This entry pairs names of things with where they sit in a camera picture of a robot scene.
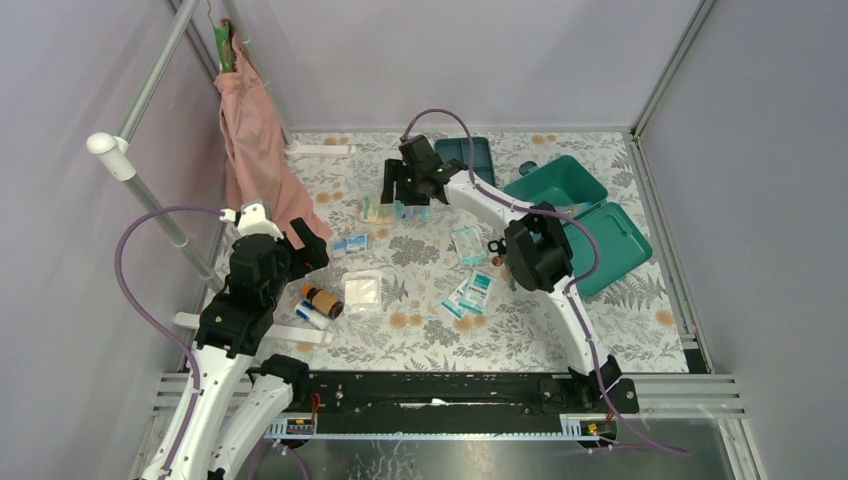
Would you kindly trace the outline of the brown orange-cap syrup bottle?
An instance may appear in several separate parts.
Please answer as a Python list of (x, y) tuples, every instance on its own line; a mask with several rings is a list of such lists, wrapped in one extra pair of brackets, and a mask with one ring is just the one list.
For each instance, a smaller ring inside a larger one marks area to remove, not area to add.
[(344, 303), (329, 291), (309, 284), (301, 288), (306, 304), (318, 313), (335, 320), (344, 311)]

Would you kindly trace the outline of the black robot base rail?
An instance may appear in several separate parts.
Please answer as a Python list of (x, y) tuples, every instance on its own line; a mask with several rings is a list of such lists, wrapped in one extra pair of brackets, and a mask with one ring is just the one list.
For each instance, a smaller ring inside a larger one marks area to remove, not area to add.
[(582, 376), (550, 373), (314, 371), (281, 415), (318, 435), (562, 434), (566, 418), (583, 433), (615, 429), (617, 413), (640, 410), (635, 386), (612, 380), (603, 393)]

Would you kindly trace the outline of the white gauze pad bag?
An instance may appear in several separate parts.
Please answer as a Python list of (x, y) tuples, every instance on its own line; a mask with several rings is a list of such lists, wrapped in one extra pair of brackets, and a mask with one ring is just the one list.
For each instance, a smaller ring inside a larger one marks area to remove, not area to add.
[(380, 270), (346, 272), (342, 276), (345, 311), (377, 312), (382, 304), (382, 277)]

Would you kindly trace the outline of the small blue white packet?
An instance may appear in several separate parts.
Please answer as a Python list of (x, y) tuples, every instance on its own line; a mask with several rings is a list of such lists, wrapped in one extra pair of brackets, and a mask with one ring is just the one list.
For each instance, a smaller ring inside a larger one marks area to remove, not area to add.
[(335, 240), (331, 245), (333, 258), (364, 253), (371, 248), (371, 237), (368, 234), (349, 235)]

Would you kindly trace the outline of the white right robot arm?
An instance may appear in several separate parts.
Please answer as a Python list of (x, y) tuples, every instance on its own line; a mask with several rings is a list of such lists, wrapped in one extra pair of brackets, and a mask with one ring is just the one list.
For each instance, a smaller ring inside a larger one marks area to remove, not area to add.
[(403, 203), (432, 200), (465, 210), (502, 232), (505, 264), (523, 289), (536, 292), (565, 342), (573, 396), (583, 410), (621, 417), (613, 393), (622, 372), (597, 340), (574, 273), (565, 224), (583, 226), (548, 203), (533, 205), (476, 178), (471, 163), (443, 160), (423, 135), (400, 139), (400, 160), (385, 163), (384, 188)]

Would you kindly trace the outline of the yellow cotton ball bag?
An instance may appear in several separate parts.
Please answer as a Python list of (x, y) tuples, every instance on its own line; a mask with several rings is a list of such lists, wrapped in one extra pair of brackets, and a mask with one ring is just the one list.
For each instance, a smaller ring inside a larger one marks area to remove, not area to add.
[(379, 197), (366, 196), (359, 203), (358, 219), (366, 224), (393, 224), (397, 220), (397, 208), (394, 203), (381, 203)]

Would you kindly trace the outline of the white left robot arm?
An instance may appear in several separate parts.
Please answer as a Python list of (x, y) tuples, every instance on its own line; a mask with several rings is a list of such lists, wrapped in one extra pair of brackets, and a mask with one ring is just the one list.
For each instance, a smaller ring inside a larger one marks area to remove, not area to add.
[(224, 286), (199, 315), (188, 352), (189, 378), (145, 479), (231, 479), (272, 417), (309, 401), (307, 363), (274, 354), (254, 369), (249, 398), (226, 415), (242, 377), (274, 323), (285, 286), (328, 262), (326, 242), (301, 218), (291, 221), (301, 247), (267, 220), (238, 217)]

